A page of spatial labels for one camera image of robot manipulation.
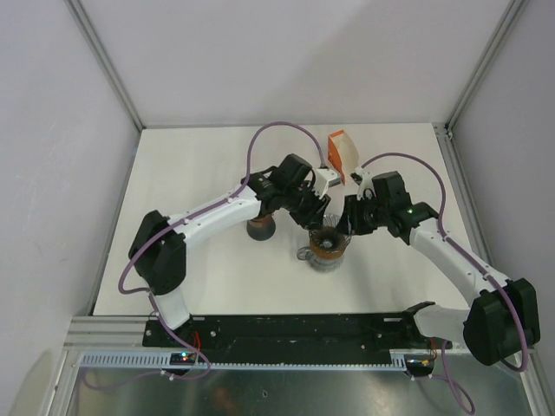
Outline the clear grey ribbed dripper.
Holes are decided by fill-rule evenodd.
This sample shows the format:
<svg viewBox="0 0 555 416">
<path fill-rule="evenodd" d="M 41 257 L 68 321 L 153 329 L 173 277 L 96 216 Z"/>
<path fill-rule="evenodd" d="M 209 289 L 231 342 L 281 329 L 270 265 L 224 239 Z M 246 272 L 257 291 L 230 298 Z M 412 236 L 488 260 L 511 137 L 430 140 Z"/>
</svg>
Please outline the clear grey ribbed dripper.
<svg viewBox="0 0 555 416">
<path fill-rule="evenodd" d="M 342 234 L 337 226 L 340 217 L 336 214 L 325 214 L 322 225 L 309 231 L 310 245 L 326 253 L 343 252 L 350 243 L 350 236 Z"/>
</svg>

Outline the clear grey glass carafe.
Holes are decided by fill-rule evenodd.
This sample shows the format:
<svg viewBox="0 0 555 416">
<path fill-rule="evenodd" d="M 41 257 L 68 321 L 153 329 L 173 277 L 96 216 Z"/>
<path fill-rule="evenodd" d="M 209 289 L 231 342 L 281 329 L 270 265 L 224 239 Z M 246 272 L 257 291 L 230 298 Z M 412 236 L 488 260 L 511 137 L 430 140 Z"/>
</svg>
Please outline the clear grey glass carafe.
<svg viewBox="0 0 555 416">
<path fill-rule="evenodd" d="M 305 262 L 312 270 L 318 273 L 331 273 L 338 270 L 344 260 L 344 253 L 333 253 L 332 258 L 322 257 L 310 246 L 304 246 L 297 250 L 297 260 Z"/>
</svg>

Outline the red-rimmed dark carafe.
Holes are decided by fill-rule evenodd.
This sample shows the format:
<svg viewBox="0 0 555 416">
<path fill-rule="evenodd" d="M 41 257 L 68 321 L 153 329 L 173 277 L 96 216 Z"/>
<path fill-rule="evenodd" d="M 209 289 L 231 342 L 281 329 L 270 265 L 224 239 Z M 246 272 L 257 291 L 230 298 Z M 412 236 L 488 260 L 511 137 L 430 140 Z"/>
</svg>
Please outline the red-rimmed dark carafe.
<svg viewBox="0 0 555 416">
<path fill-rule="evenodd" d="M 271 214 L 264 217 L 250 219 L 246 223 L 246 231 L 255 241 L 266 241 L 276 232 L 276 223 Z"/>
</svg>

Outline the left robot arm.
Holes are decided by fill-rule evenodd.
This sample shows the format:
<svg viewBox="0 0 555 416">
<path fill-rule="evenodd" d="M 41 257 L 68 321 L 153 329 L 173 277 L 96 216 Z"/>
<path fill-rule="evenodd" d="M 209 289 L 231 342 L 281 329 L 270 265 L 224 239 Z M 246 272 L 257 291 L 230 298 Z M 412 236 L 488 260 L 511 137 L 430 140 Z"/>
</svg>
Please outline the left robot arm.
<svg viewBox="0 0 555 416">
<path fill-rule="evenodd" d="M 175 347 L 191 338 L 191 313 L 181 287 L 194 248 L 236 224 L 280 209 L 301 228 L 316 230 L 330 203 L 328 190 L 338 178 L 327 166 L 314 168 L 291 153 L 279 166 L 247 173 L 231 192 L 195 210 L 172 216 L 149 212 L 132 242 L 125 270 L 135 270 L 146 282 L 153 308 L 164 322 L 162 337 Z"/>
</svg>

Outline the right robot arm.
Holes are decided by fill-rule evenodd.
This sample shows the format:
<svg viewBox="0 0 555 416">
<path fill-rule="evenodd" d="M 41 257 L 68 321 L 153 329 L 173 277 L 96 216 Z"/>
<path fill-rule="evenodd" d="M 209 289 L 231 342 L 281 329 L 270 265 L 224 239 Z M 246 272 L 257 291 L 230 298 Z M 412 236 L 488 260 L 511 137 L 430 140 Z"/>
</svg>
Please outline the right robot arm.
<svg viewBox="0 0 555 416">
<path fill-rule="evenodd" d="M 433 263 L 467 302 L 466 309 L 434 302 L 411 308 L 413 318 L 400 326 L 407 346 L 419 348 L 430 338 L 451 341 L 491 366 L 540 341 L 537 294 L 525 278 L 510 279 L 441 230 L 439 213 L 412 201 L 399 172 L 371 176 L 356 168 L 351 177 L 358 190 L 345 196 L 337 230 L 363 236 L 386 229 Z"/>
</svg>

